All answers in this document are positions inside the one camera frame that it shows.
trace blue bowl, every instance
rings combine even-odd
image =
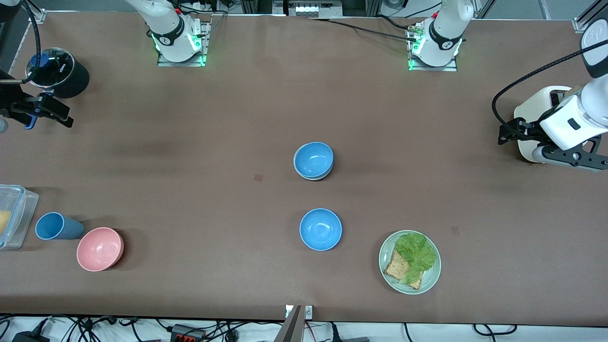
[[[300,237],[304,244],[312,250],[330,250],[342,237],[342,222],[331,210],[313,209],[302,217]]]
[[[307,180],[320,180],[329,174],[332,166],[334,152],[323,142],[309,142],[295,152],[295,171]]]

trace pink bowl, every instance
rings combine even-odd
[[[122,238],[115,230],[99,227],[86,233],[80,240],[76,259],[87,271],[103,271],[120,259],[124,248]]]

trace power adapter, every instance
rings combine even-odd
[[[19,332],[13,337],[13,342],[49,342],[50,340],[44,336],[32,337],[31,331]]]
[[[49,342],[50,340],[48,338],[41,336],[42,328],[47,320],[48,318],[43,319],[33,331],[18,332],[15,337],[13,337],[13,342]]]
[[[171,339],[169,341],[197,342],[201,341],[204,337],[205,330],[175,324],[171,330]]]

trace container lid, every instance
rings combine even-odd
[[[13,237],[21,221],[24,194],[25,189],[21,186],[0,184],[0,245]]]
[[[36,55],[27,62],[26,77],[36,63]],[[74,71],[74,56],[64,49],[52,47],[40,55],[40,68],[31,83],[40,88],[52,88],[65,82]]]

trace white floor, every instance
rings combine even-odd
[[[16,317],[10,318],[10,326],[0,341],[12,341],[13,336],[22,331],[31,331],[44,317]],[[214,321],[185,321],[162,319],[166,326],[176,323],[191,327],[211,326]],[[67,318],[55,318],[48,321],[43,329],[43,336],[50,338],[51,342],[60,342],[64,334],[72,324]],[[331,326],[328,323],[314,322],[313,332],[317,342],[332,338]],[[348,338],[368,337],[371,342],[407,342],[403,324],[398,323],[336,323],[340,337]],[[408,324],[410,336],[413,342],[487,342],[490,337],[477,335],[470,324]],[[135,325],[140,338],[146,340],[169,341],[170,334],[158,325],[153,319],[142,319]],[[509,326],[491,326],[493,331],[500,332],[509,330]],[[238,329],[241,342],[273,341],[279,325],[248,324]],[[4,324],[0,325],[0,333],[4,330]],[[93,329],[102,342],[136,342],[131,327],[122,327],[118,324],[110,326],[108,323],[100,323]],[[71,341],[77,342],[79,333],[74,333]],[[608,341],[608,328],[585,328],[585,327],[544,327],[544,326],[519,326],[512,335],[498,336],[497,342],[605,342]],[[313,342],[308,330],[304,331],[303,342]]]

